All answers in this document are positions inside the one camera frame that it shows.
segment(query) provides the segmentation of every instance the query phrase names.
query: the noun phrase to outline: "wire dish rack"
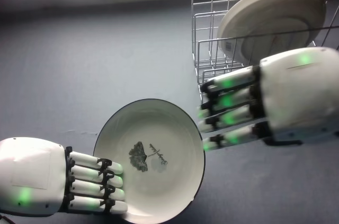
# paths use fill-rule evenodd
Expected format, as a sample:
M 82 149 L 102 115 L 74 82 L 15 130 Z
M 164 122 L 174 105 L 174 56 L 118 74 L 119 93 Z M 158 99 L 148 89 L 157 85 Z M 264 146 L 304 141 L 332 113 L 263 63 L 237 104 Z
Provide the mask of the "wire dish rack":
M 257 38 L 269 35 L 291 34 L 305 31 L 320 31 L 315 40 L 309 45 L 326 46 L 339 49 L 339 0 L 326 1 L 326 20 L 324 27 L 320 29 L 310 29 L 304 31 L 281 32 L 243 36 L 240 38 L 217 39 L 218 26 L 224 15 L 240 0 L 191 0 L 192 12 L 192 55 L 197 75 L 197 82 L 200 92 L 201 102 L 204 101 L 200 91 L 200 85 L 209 78 L 229 73 L 240 69 L 248 64 L 241 64 L 234 61 L 237 41 L 240 39 L 253 38 L 253 43 Z M 231 43 L 230 54 L 226 56 L 219 48 L 221 41 L 227 40 Z

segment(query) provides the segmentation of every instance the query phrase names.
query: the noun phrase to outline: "robotic hand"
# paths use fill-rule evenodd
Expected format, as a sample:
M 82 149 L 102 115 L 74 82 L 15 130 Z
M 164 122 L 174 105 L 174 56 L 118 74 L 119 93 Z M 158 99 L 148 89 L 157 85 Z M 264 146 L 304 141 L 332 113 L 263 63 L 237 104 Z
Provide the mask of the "robotic hand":
M 200 107 L 200 130 L 243 126 L 205 139 L 204 149 L 258 139 L 269 146 L 300 145 L 339 136 L 338 68 L 338 51 L 301 48 L 207 81 L 201 86 L 208 102 Z
M 37 138 L 0 142 L 0 211 L 45 217 L 56 212 L 120 214 L 122 167 Z M 11 223 L 0 218 L 0 223 Z

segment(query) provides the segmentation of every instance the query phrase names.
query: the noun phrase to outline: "white plate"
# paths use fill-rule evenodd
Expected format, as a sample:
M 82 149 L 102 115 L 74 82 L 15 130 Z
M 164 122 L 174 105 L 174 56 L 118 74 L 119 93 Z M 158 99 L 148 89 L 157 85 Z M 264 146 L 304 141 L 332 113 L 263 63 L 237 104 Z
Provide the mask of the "white plate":
M 321 28 L 326 16 L 324 0 L 241 0 L 224 16 L 218 38 L 279 33 Z M 267 56 L 308 46 L 319 31 L 277 34 L 220 41 L 219 46 L 234 61 L 258 64 Z
M 94 156 L 123 167 L 127 221 L 161 223 L 183 211 L 198 192 L 205 168 L 201 135 L 192 119 L 162 100 L 135 101 L 101 130 Z

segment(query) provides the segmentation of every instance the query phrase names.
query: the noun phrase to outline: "plate with leaf design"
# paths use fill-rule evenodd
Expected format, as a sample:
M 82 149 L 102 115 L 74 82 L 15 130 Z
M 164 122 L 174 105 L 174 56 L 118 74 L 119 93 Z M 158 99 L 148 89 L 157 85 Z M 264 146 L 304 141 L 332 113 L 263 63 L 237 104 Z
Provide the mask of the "plate with leaf design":
M 128 212 L 137 224 L 172 219 L 195 198 L 204 174 L 201 135 L 190 116 L 163 100 L 132 102 L 101 130 L 94 156 L 123 167 Z

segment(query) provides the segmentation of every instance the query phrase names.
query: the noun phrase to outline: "gray tabletop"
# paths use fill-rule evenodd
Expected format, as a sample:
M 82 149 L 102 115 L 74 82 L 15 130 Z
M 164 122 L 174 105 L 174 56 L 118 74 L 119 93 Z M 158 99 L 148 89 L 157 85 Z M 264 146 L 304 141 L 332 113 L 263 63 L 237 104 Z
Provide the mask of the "gray tabletop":
M 189 1 L 47 13 L 0 26 L 0 138 L 37 137 L 92 154 L 122 106 L 161 98 L 198 121 Z M 339 223 L 339 140 L 206 154 L 193 203 L 169 223 Z M 57 213 L 29 223 L 120 223 Z

